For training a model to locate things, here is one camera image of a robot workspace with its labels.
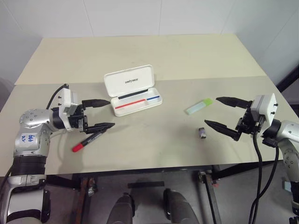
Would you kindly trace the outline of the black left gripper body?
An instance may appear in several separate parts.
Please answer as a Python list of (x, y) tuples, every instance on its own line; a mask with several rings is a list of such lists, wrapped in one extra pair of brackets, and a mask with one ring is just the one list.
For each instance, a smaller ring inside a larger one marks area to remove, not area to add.
[(69, 123), (71, 128), (78, 129), (79, 132), (88, 134), (88, 119), (84, 115), (86, 107), (83, 104), (77, 106), (75, 112), (69, 116)]

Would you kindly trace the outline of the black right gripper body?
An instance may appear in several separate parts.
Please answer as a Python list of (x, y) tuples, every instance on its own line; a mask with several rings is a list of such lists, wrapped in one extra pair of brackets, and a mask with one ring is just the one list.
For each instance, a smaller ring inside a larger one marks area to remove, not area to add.
[(240, 137), (242, 133), (255, 134), (260, 133), (263, 126), (263, 115), (257, 115), (254, 117), (251, 113), (251, 109), (247, 108), (245, 114), (239, 119), (236, 126), (236, 137)]

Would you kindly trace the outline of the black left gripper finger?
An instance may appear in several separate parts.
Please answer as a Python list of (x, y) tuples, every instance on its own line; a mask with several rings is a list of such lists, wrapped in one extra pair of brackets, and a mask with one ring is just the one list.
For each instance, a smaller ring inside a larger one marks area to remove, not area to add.
[(82, 100), (82, 107), (85, 109), (87, 107), (97, 108), (109, 105), (110, 102), (103, 99), (89, 99), (89, 100)]
[(93, 134), (93, 133), (103, 133), (106, 130), (108, 130), (109, 128), (113, 127), (115, 125), (115, 123), (108, 123), (108, 122), (104, 122), (104, 123), (97, 123), (93, 126), (87, 126), (85, 129), (85, 133), (86, 134)]

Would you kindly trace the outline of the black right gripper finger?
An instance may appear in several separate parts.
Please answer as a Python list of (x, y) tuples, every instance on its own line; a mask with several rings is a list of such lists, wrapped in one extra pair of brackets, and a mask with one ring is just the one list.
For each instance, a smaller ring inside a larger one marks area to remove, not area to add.
[(211, 127), (212, 129), (214, 129), (215, 131), (226, 135), (228, 137), (231, 137), (233, 140), (238, 141), (241, 134), (239, 132), (237, 132), (236, 130), (227, 128), (226, 125), (221, 124), (219, 122), (215, 122), (215, 121), (210, 121), (210, 120), (204, 120), (204, 122)]
[(231, 107), (240, 107), (242, 109), (247, 109), (251, 107), (253, 101), (246, 101), (239, 98), (233, 97), (218, 97), (216, 98), (217, 101)]

